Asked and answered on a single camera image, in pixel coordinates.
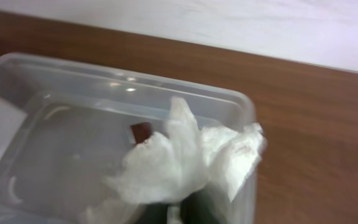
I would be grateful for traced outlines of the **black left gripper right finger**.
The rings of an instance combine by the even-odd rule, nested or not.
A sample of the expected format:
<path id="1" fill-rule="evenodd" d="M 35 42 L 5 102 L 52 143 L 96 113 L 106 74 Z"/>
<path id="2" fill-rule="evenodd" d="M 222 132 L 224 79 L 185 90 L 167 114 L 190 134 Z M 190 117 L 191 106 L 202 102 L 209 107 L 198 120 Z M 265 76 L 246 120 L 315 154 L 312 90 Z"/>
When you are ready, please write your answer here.
<path id="1" fill-rule="evenodd" d="M 180 218 L 184 224 L 225 224 L 220 202 L 225 200 L 216 189 L 199 190 L 181 201 Z"/>

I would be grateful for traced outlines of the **white tissue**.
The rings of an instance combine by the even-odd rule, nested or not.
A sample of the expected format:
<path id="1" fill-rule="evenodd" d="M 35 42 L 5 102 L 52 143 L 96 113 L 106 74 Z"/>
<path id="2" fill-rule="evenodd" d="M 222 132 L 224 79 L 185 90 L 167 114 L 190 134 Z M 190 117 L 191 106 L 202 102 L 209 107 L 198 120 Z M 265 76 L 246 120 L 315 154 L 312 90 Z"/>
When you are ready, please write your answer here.
<path id="1" fill-rule="evenodd" d="M 87 207 L 80 222 L 135 223 L 153 203 L 170 204 L 167 223 L 183 223 L 181 201 L 194 192 L 223 194 L 219 210 L 225 223 L 252 223 L 255 210 L 253 174 L 267 141 L 258 123 L 242 131 L 225 126 L 199 128 L 183 98 L 171 100 L 165 133 L 154 132 L 123 159 L 123 170 L 103 182 L 116 198 Z"/>

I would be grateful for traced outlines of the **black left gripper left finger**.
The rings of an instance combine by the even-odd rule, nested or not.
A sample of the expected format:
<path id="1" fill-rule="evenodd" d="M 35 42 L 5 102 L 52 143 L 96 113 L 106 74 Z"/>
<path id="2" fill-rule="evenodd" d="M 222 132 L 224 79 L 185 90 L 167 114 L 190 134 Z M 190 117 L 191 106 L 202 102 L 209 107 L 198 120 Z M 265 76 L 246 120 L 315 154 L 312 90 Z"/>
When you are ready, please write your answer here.
<path id="1" fill-rule="evenodd" d="M 167 224 L 167 213 L 170 204 L 153 203 L 147 205 L 135 224 Z"/>

